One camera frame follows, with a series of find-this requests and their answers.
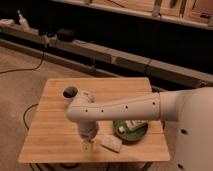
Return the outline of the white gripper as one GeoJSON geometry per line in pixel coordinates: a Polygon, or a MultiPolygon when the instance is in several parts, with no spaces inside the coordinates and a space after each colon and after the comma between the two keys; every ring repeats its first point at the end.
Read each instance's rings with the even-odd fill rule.
{"type": "Polygon", "coordinates": [[[82,139],[82,148],[85,152],[93,150],[94,141],[92,140],[98,132],[98,124],[96,122],[81,122],[78,124],[78,133],[82,139]]]}

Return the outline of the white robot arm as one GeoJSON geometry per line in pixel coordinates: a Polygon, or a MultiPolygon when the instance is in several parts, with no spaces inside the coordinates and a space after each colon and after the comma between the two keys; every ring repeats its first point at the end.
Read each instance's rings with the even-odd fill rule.
{"type": "Polygon", "coordinates": [[[162,120],[178,123],[177,171],[213,171],[213,87],[155,92],[96,102],[91,93],[74,95],[66,112],[80,137],[91,140],[104,120],[162,120]]]}

